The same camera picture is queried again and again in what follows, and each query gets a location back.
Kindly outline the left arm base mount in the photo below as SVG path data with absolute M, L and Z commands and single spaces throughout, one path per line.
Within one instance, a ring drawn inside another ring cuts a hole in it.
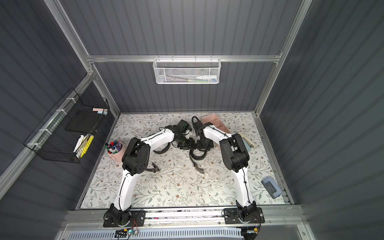
M 146 212 L 139 211 L 125 211 L 108 210 L 104 215 L 104 228 L 117 228 L 117 227 L 142 227 L 145 222 Z

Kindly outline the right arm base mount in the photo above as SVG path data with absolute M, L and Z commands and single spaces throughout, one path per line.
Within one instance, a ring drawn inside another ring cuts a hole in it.
M 237 208 L 224 208 L 221 212 L 227 225 L 233 224 L 264 224 L 265 217 L 261 208 L 240 210 Z

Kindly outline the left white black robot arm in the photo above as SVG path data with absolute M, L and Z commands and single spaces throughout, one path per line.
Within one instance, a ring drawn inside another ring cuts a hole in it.
M 186 138 L 191 126 L 184 120 L 177 125 L 161 127 L 160 131 L 145 138 L 132 138 L 122 157 L 123 175 L 117 196 L 110 206 L 111 211 L 122 213 L 132 206 L 136 183 L 149 165 L 150 153 L 159 147 L 176 142 L 190 149 L 192 143 Z

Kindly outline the long black leather belt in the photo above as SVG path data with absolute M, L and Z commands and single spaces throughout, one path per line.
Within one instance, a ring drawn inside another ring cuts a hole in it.
M 197 170 L 201 174 L 204 174 L 205 171 L 204 171 L 204 169 L 202 169 L 198 166 L 197 161 L 204 160 L 206 156 L 207 156 L 207 151 L 204 151 L 204 153 L 201 156 L 195 155 L 194 150 L 192 150 L 192 149 L 189 151 L 189 157 L 190 157 L 190 160 L 193 164 L 193 167 L 195 168 L 195 170 Z

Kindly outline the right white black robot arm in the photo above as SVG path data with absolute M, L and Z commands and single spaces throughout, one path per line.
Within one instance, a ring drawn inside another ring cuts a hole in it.
M 202 123 L 198 117 L 192 117 L 192 125 L 197 140 L 195 149 L 207 152 L 213 148 L 214 143 L 220 146 L 222 162 L 233 175 L 237 193 L 236 205 L 240 218 L 246 219 L 257 212 L 257 204 L 251 194 L 248 180 L 248 165 L 250 155 L 239 134 L 228 134 L 213 125 Z

